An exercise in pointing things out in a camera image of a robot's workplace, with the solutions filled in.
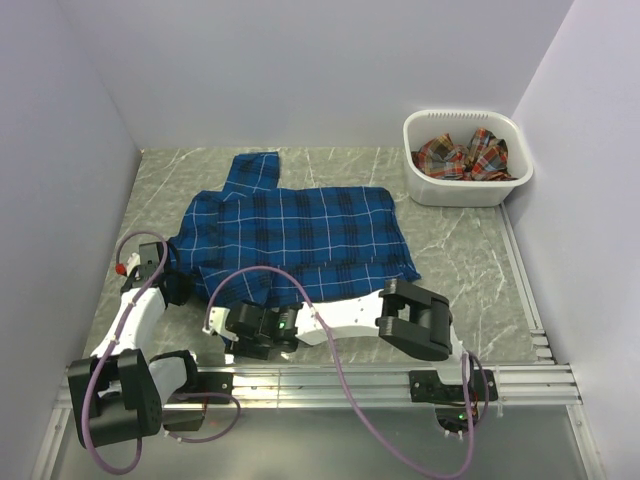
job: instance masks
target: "white partition wall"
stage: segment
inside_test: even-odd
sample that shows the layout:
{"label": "white partition wall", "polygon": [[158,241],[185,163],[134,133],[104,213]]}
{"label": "white partition wall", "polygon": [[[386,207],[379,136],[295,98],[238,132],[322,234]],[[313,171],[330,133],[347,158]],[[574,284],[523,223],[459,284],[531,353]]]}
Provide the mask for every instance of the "white partition wall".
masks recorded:
{"label": "white partition wall", "polygon": [[82,352],[138,153],[56,2],[2,2],[0,63],[0,477],[23,479]]}
{"label": "white partition wall", "polygon": [[571,0],[59,0],[141,147],[400,146],[511,115]]}
{"label": "white partition wall", "polygon": [[639,15],[631,0],[575,2],[516,110],[537,165],[508,202],[611,479],[638,476]]}

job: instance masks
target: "laundry basket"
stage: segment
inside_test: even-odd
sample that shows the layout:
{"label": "laundry basket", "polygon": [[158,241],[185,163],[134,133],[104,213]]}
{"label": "laundry basket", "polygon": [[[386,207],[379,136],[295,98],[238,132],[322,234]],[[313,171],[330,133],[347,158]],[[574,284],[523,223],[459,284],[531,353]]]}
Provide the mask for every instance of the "laundry basket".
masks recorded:
{"label": "laundry basket", "polygon": [[[478,127],[503,138],[509,149],[507,168],[516,180],[474,182],[431,178],[413,164],[411,152],[429,140],[448,133],[453,143],[467,145]],[[412,199],[422,205],[442,207],[493,207],[511,190],[525,184],[533,175],[531,153],[522,132],[512,120],[494,112],[466,110],[422,110],[404,122],[404,173]]]}

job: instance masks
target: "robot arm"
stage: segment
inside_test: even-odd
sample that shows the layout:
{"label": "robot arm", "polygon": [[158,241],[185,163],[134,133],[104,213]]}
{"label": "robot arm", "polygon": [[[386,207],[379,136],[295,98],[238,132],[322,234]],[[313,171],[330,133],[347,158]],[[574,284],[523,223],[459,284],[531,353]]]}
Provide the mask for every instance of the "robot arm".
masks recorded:
{"label": "robot arm", "polygon": [[[464,349],[456,336],[449,301],[437,293],[403,280],[389,280],[383,290],[350,300],[318,303],[333,337],[380,337],[407,355],[432,362],[445,385],[462,385],[460,361]],[[408,309],[409,320],[398,317]],[[215,307],[209,317],[210,335],[227,339],[229,354],[267,360],[275,351],[295,351],[300,342],[318,345],[327,340],[314,312],[306,304],[277,311],[241,304]]]}
{"label": "robot arm", "polygon": [[[126,272],[121,272],[126,273],[127,280],[121,289],[120,309],[107,335],[89,358],[77,360],[69,367],[71,401],[83,446],[80,416],[89,380],[115,337],[125,309],[157,269],[161,248],[158,243],[141,245],[140,254],[132,256]],[[188,351],[166,353],[152,358],[149,364],[144,356],[153,329],[168,304],[185,303],[191,289],[190,278],[165,268],[164,275],[134,304],[91,398],[89,426],[95,446],[158,433],[163,422],[163,405],[177,390],[196,385],[197,366]]]}
{"label": "robot arm", "polygon": [[[73,411],[83,445],[80,415],[89,379],[114,338],[125,308],[157,269],[161,248],[158,243],[140,246],[139,256],[128,265],[121,306],[105,339],[90,358],[69,367]],[[149,363],[144,356],[151,333],[168,304],[185,303],[191,290],[187,276],[165,268],[165,274],[134,305],[91,399],[89,428],[95,446],[158,433],[163,423],[162,407],[171,395],[195,391],[200,378],[188,351],[166,353]],[[464,350],[445,297],[394,279],[383,290],[364,297],[320,303],[315,308],[335,338],[378,336],[411,357],[433,362],[443,385],[463,385],[459,365]],[[408,320],[399,318],[405,308]],[[216,307],[211,310],[205,332],[225,337],[226,353],[265,360],[274,350],[292,352],[300,342],[317,345],[326,341],[315,313],[302,304],[278,310],[246,303],[232,309]]]}

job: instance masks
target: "plaid cloth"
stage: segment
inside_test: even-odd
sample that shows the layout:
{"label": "plaid cloth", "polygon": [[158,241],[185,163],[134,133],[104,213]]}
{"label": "plaid cloth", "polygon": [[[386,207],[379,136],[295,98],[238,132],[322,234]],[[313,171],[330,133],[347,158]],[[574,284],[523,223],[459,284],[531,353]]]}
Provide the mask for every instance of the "plaid cloth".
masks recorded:
{"label": "plaid cloth", "polygon": [[440,180],[514,180],[507,172],[509,151],[504,140],[478,128],[467,147],[454,145],[448,133],[411,152],[414,165]]}
{"label": "plaid cloth", "polygon": [[[398,227],[388,191],[371,187],[275,188],[277,153],[239,155],[222,192],[200,192],[171,239],[180,270],[196,276],[208,299],[222,279],[253,265],[293,275],[313,301],[366,295],[389,278],[420,275]],[[268,307],[302,301],[284,277],[249,272],[231,280],[218,306],[249,301]]]}

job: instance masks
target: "marble countertop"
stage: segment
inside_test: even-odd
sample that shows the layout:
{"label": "marble countertop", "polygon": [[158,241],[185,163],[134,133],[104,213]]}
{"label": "marble countertop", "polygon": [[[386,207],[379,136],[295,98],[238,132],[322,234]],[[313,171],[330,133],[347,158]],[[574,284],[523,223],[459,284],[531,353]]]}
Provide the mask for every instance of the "marble countertop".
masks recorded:
{"label": "marble countertop", "polygon": [[[425,207],[412,201],[404,187],[402,148],[198,148],[144,152],[118,238],[134,230],[154,230],[165,237],[178,232],[182,216],[201,190],[220,190],[231,160],[239,153],[280,154],[279,186],[370,185],[384,187],[396,202],[402,233],[422,279],[418,285],[451,301],[458,337],[467,349],[490,362],[531,362],[536,354],[515,278],[502,238],[500,219],[492,208]],[[130,241],[123,258],[143,236]],[[113,261],[87,341],[85,355],[104,338],[120,305],[122,277]],[[203,366],[224,364],[223,342],[202,333],[205,304],[190,300],[169,306],[158,322],[147,355],[189,349]],[[378,338],[338,341],[346,363],[415,361]],[[328,364],[324,345],[300,348],[273,360]],[[244,360],[243,363],[257,363]]]}

